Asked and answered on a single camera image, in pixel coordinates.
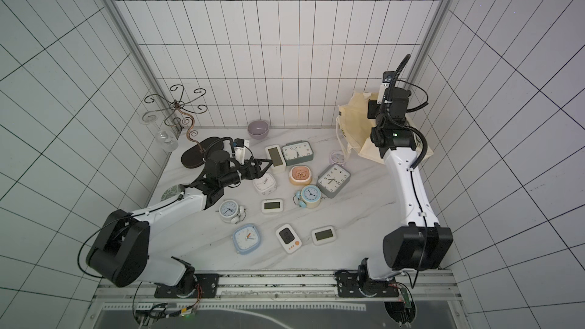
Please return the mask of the white orange digital timer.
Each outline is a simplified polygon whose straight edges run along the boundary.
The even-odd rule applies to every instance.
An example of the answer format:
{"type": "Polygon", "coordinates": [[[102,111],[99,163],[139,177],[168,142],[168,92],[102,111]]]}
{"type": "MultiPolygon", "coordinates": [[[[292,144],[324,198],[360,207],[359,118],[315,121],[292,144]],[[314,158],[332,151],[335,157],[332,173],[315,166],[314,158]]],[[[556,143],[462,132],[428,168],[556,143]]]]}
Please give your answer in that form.
{"type": "Polygon", "coordinates": [[[292,254],[303,246],[302,239],[290,224],[283,224],[276,230],[275,234],[287,254],[292,254]]]}

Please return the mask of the white twin-bell alarm clock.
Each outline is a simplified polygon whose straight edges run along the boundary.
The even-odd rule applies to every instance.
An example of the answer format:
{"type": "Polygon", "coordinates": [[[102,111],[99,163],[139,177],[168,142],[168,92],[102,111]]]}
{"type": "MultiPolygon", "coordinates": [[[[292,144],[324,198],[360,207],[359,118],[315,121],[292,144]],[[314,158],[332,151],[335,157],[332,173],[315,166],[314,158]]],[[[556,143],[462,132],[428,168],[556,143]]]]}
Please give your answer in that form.
{"type": "Polygon", "coordinates": [[[219,207],[219,217],[225,223],[237,225],[243,222],[246,216],[246,208],[235,200],[225,200],[219,207]]]}

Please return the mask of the small white digital clock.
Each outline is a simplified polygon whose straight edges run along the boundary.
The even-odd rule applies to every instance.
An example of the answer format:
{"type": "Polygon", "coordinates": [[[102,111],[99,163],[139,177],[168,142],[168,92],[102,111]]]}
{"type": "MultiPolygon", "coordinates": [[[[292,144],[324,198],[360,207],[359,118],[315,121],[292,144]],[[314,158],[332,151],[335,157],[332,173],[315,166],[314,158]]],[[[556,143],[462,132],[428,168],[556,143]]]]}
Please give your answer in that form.
{"type": "Polygon", "coordinates": [[[263,214],[282,213],[284,211],[284,202],[282,199],[267,199],[261,204],[263,214]]]}

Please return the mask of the blue twin-bell alarm clock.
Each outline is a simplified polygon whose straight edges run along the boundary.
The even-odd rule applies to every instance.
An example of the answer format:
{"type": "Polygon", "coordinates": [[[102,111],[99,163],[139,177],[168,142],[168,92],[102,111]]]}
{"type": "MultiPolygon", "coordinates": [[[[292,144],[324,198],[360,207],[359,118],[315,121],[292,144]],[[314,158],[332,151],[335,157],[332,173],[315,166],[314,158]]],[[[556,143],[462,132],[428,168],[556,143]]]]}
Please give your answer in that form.
{"type": "Polygon", "coordinates": [[[321,190],[315,185],[309,184],[295,193],[293,202],[301,208],[314,209],[319,206],[321,199],[321,190]]]}

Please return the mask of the cream canvas floral tote bag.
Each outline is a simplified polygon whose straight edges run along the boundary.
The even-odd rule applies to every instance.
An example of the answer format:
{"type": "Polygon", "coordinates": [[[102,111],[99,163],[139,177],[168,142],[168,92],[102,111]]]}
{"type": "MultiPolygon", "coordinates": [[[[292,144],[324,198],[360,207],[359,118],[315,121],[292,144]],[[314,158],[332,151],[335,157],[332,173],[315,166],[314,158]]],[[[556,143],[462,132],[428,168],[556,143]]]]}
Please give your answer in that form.
{"type": "Polygon", "coordinates": [[[347,152],[355,151],[359,157],[384,164],[379,149],[370,139],[371,129],[376,125],[374,119],[367,118],[368,105],[376,105],[378,93],[353,93],[348,104],[338,107],[338,126],[347,141],[347,152]]]}

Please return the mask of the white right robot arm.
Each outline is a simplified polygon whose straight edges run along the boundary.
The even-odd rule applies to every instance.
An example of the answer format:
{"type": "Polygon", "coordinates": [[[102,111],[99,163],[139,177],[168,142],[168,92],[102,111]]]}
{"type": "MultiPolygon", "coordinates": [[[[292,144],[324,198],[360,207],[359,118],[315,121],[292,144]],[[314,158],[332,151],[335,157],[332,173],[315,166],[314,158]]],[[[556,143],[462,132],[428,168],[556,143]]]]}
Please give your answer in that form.
{"type": "Polygon", "coordinates": [[[404,88],[387,85],[368,105],[368,117],[376,122],[370,139],[395,184],[402,210],[401,225],[382,240],[382,257],[365,258],[358,267],[359,288],[367,297],[386,289],[402,271],[437,269],[453,243],[452,231],[440,224],[420,176],[428,142],[407,123],[410,96],[404,88]]]}

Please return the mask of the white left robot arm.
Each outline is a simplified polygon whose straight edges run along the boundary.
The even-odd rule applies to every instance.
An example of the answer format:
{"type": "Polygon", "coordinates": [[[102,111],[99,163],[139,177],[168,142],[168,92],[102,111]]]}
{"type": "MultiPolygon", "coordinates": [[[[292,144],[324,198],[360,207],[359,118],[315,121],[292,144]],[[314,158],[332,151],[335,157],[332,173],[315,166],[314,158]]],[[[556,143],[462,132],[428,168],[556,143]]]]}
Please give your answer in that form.
{"type": "Polygon", "coordinates": [[[262,178],[272,164],[263,158],[239,162],[224,151],[207,158],[201,174],[190,184],[180,185],[178,196],[132,213],[111,213],[91,236],[94,243],[85,263],[117,287],[146,282],[173,290],[180,298],[193,295],[198,286],[194,267],[178,257],[151,253],[151,240],[181,220],[212,207],[226,187],[262,178]]]}

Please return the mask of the white square alarm clock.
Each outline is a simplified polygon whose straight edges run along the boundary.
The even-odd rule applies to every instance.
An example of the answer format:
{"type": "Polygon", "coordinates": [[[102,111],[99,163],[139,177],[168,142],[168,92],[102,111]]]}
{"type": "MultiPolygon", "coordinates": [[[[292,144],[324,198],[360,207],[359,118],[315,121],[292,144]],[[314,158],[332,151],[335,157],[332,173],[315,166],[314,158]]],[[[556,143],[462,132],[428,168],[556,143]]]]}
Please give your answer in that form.
{"type": "Polygon", "coordinates": [[[271,173],[266,173],[263,177],[254,179],[253,185],[255,190],[261,196],[268,196],[277,190],[277,181],[271,173]]]}

